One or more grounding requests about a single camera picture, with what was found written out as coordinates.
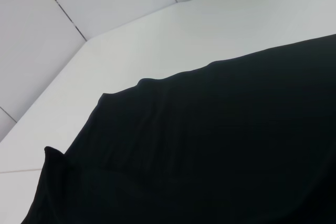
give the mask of black fabric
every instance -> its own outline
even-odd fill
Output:
[[[24,224],[335,223],[336,36],[103,94],[45,152]]]

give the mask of black garment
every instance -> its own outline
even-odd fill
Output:
[[[336,35],[104,94],[24,224],[335,223]]]

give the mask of black cloth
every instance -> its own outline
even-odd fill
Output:
[[[103,94],[45,152],[23,224],[335,223],[336,35]]]

